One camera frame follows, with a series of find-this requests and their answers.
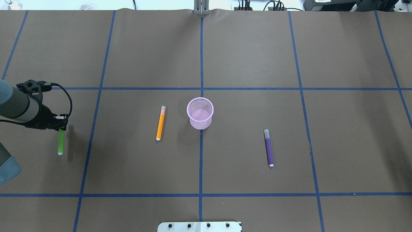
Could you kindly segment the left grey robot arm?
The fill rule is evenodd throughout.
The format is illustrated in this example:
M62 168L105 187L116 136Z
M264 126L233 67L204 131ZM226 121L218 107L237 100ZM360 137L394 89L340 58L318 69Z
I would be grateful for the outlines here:
M59 87L68 98L70 107L67 114L55 114L43 104L43 93L51 91L54 86ZM1 121L22 125L25 128L57 131L58 155L62 155L64 151L64 133L72 111L72 98L58 83L27 80L12 87L8 82L1 80Z

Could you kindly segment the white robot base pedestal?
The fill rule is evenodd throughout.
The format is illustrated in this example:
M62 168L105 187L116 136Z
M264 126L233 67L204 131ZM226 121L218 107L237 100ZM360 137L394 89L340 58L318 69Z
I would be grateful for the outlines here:
M163 222L158 232L242 232L241 222L209 221L209 222Z

